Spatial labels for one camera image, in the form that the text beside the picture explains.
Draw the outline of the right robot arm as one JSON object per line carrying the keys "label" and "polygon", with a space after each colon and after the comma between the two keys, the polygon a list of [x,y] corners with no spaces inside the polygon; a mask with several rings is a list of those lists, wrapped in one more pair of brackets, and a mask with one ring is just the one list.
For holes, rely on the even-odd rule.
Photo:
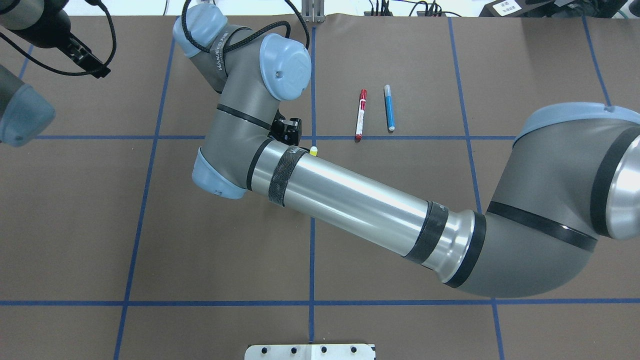
{"label": "right robot arm", "polygon": [[639,113],[598,102],[533,112],[483,211],[453,210],[312,155],[286,138],[284,101],[310,85],[306,44],[183,5],[174,41],[219,96],[192,181],[226,199],[252,192],[428,269],[482,297],[521,298],[573,281],[599,239],[639,237]]}

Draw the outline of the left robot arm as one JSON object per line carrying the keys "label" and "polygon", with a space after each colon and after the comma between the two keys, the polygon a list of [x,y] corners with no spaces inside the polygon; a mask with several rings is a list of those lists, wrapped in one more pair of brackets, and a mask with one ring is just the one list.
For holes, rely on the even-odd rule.
{"label": "left robot arm", "polygon": [[[34,59],[4,33],[1,39],[32,63],[52,73],[63,76],[93,76],[96,79],[110,73],[108,65],[114,59],[117,48],[114,22],[108,8],[101,0],[89,0],[87,4],[101,9],[107,18],[112,40],[109,57],[102,62],[90,48],[71,32],[71,21],[64,7],[66,0],[2,0],[0,23],[12,34],[42,49],[57,49],[66,55],[82,71],[61,71]],[[23,82],[6,67],[1,67],[0,85],[0,138],[3,144],[21,147],[41,134],[52,123],[54,107],[34,87]]]}

